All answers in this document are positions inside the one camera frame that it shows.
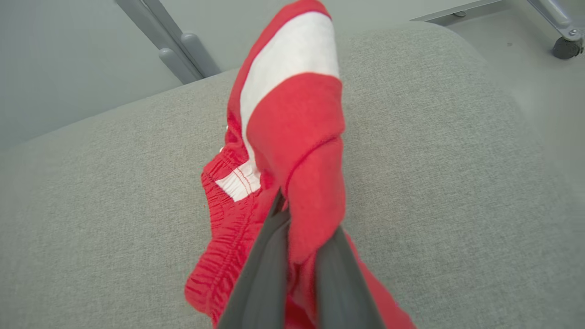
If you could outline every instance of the metal frame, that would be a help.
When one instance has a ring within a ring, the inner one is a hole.
[[[444,11],[432,13],[432,14],[425,15],[425,16],[421,16],[421,17],[418,17],[418,18],[414,18],[414,19],[411,19],[411,21],[413,21],[413,22],[427,22],[427,21],[433,20],[435,18],[439,18],[439,17],[451,15],[453,13],[464,12],[464,11],[467,11],[469,9],[473,9],[473,8],[476,8],[476,7],[481,7],[481,6],[485,6],[485,5],[489,5],[489,4],[493,4],[494,2],[498,2],[498,1],[502,1],[502,0],[479,0],[479,1],[472,2],[470,4],[466,4],[466,5],[458,6],[458,7],[455,7],[455,8],[447,9],[447,10],[444,10]]]
[[[528,2],[569,41],[579,41],[582,33],[556,0],[528,0]]]

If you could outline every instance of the gray plastic bracket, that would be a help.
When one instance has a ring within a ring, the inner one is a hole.
[[[168,67],[171,72],[183,84],[188,84],[195,81],[193,75],[189,72],[185,63],[177,56],[177,53],[169,48],[162,48],[159,50],[159,58]]]
[[[195,65],[191,62],[191,59],[185,55],[183,51],[183,46],[180,43],[180,41],[176,42],[174,40],[171,34],[168,33],[165,27],[155,17],[153,12],[141,0],[116,0],[116,2],[120,6],[120,8],[122,8],[122,10],[128,15],[128,17],[130,17],[132,22],[134,22],[134,24],[138,26],[138,28],[150,39],[150,41],[159,50],[169,49],[174,52],[174,55],[168,54],[168,52],[166,52],[167,55],[163,54],[163,57],[175,58],[183,63],[183,70],[185,70],[185,72],[181,73],[181,77],[178,76],[175,71],[173,72],[175,76],[177,76],[177,78],[181,80],[181,82],[183,82],[185,77],[189,75],[192,76],[191,78],[188,79],[188,81],[191,82],[203,78],[203,75],[199,72],[199,70],[197,70]],[[179,65],[173,64],[173,67],[177,68],[179,67]]]
[[[183,33],[181,35],[181,43],[192,57],[197,58],[197,63],[199,64],[198,69],[204,77],[221,73],[219,67],[215,64],[211,56],[209,56],[209,53],[203,48],[203,44],[201,44],[198,36],[193,33]]]
[[[181,36],[183,35],[183,31],[179,28],[177,23],[173,20],[171,15],[168,14],[167,9],[160,3],[159,0],[142,0],[144,4],[150,9],[154,17],[158,20],[158,22],[163,26],[163,28],[168,32],[168,34],[173,38],[175,43],[181,48],[183,53],[189,58],[189,61],[195,66],[197,71],[203,77],[209,77],[209,75],[204,74],[202,66],[199,65],[195,57],[195,54],[191,53],[188,48],[185,47],[183,43],[181,43]]]

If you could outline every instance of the gray upholstered cushion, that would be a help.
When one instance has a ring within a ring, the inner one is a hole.
[[[485,62],[423,23],[339,54],[345,227],[419,328],[579,327],[585,221]],[[0,327],[210,327],[183,284],[235,74],[0,155]]]

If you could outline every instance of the floor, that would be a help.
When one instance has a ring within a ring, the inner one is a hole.
[[[585,54],[553,57],[550,50],[560,35],[526,0],[504,0],[471,9],[464,18],[432,22],[455,31],[486,58],[585,200]]]

